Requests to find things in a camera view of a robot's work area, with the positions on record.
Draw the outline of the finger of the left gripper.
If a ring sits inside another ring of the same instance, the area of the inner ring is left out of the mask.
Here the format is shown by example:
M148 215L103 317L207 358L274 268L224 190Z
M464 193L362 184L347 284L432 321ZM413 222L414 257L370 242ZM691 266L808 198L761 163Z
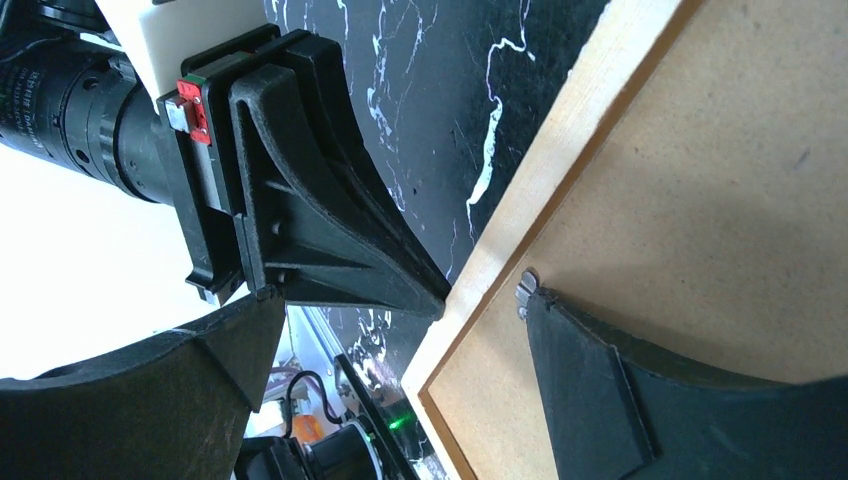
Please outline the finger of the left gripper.
M439 318L446 281L397 210L354 120L310 113L294 71L265 65L229 95L246 279L287 302Z
M306 30L270 50L264 145L287 197L266 265L292 299L444 299L450 285L398 211L370 157L340 45Z

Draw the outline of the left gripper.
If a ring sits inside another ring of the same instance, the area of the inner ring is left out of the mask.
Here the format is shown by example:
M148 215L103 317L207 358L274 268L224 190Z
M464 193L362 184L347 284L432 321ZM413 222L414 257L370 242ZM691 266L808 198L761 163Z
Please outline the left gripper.
M250 258L246 179L228 88L217 74L276 39L271 25L189 58L150 95L129 58L50 23L1 31L1 142L176 211L201 297L267 284Z

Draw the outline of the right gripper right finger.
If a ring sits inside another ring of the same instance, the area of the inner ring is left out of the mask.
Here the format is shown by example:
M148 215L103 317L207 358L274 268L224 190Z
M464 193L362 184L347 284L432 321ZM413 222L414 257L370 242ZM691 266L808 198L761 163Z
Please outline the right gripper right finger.
M538 288L525 326L562 479L843 479L847 380L769 381L631 335Z

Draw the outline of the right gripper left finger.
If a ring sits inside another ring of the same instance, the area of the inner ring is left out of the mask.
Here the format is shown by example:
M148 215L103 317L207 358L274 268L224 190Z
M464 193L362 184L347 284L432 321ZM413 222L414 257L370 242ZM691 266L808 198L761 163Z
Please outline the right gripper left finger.
M274 287L112 352L1 382L5 479L227 479L285 321Z

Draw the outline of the brown backing board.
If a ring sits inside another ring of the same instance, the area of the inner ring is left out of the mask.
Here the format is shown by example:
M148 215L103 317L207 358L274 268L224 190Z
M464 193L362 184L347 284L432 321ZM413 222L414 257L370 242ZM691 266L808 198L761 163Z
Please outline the brown backing board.
M847 5L696 1L528 252L538 288L693 360L847 380Z

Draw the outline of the wooden picture frame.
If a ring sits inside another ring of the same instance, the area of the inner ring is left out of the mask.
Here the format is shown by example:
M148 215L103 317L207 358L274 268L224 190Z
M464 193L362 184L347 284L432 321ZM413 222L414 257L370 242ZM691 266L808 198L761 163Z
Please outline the wooden picture frame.
M698 9L696 1L604 9L416 351L402 386L449 478L555 477L514 291L526 269L553 272L528 252Z

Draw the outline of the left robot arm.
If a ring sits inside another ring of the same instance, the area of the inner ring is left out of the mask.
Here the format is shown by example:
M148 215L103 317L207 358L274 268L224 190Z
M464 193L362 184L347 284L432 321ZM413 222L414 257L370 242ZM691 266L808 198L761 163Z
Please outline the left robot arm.
M439 318L450 284L362 138L341 45L262 6L147 1L139 45L98 1L1 5L1 141L176 211L188 282Z

